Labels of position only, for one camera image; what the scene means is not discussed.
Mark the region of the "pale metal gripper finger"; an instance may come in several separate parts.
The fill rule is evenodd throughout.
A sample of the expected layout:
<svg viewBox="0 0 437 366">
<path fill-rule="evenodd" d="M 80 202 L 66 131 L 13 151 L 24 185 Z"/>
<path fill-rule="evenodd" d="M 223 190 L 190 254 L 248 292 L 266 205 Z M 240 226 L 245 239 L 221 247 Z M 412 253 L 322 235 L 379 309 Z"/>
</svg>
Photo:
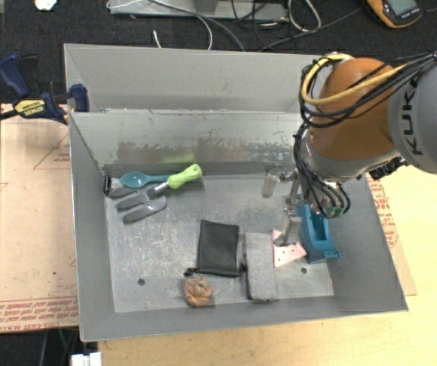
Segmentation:
<svg viewBox="0 0 437 366">
<path fill-rule="evenodd" d="M 300 240 L 300 227 L 302 219 L 299 217 L 286 217 L 281 228 L 280 246 L 295 244 Z"/>
</svg>

